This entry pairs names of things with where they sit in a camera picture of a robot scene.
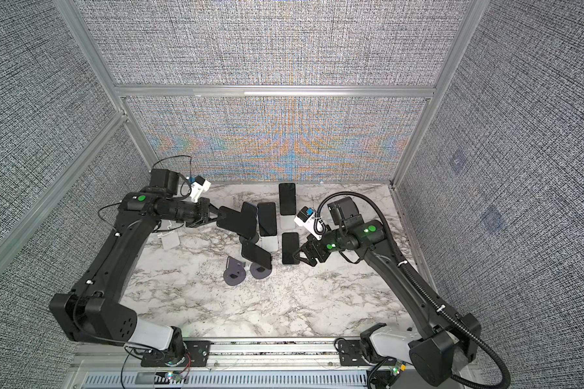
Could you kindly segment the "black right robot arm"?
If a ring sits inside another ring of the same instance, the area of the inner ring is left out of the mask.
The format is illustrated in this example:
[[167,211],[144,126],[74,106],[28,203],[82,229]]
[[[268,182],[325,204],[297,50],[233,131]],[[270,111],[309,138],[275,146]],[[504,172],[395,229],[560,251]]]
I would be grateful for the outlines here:
[[389,286],[415,325],[415,335],[387,324],[376,324],[362,332],[359,353],[372,365],[368,387],[387,388],[391,382],[377,377],[390,361],[413,366],[433,387],[451,379],[469,388],[480,383],[460,375],[481,350],[481,326],[472,314],[462,315],[421,277],[397,246],[381,209],[367,196],[342,191],[322,202],[334,227],[326,225],[321,209],[303,207],[295,223],[309,233],[293,254],[294,259],[312,267],[331,254],[352,251]]

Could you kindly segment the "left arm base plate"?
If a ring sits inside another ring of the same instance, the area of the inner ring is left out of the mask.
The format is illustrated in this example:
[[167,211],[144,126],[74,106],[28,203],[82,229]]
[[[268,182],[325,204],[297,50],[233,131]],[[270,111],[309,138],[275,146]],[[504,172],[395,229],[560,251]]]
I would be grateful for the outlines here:
[[213,343],[209,340],[185,340],[185,353],[182,359],[178,361],[164,362],[153,355],[146,354],[142,356],[141,367],[147,368],[174,368],[179,369],[191,365],[191,367],[206,367],[209,360],[211,346]]

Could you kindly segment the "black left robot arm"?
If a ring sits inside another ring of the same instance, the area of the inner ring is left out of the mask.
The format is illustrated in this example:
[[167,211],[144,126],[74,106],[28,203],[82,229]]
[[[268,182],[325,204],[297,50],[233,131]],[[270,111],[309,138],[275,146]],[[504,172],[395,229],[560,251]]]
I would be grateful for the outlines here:
[[139,319],[121,304],[128,280],[149,236],[163,221],[197,228],[216,220],[210,200],[178,193],[180,173],[152,170],[150,183],[118,203],[118,214],[102,249],[68,293],[57,293],[49,309],[67,338],[76,342],[137,348],[157,363],[178,365],[186,348],[177,327]]

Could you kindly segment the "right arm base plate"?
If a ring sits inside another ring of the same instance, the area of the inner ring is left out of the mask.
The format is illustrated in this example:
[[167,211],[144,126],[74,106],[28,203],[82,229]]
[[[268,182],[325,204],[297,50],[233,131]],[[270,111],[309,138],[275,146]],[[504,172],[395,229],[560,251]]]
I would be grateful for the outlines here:
[[362,354],[360,340],[348,340],[340,337],[334,340],[334,347],[337,351],[341,366],[371,366],[371,363]]

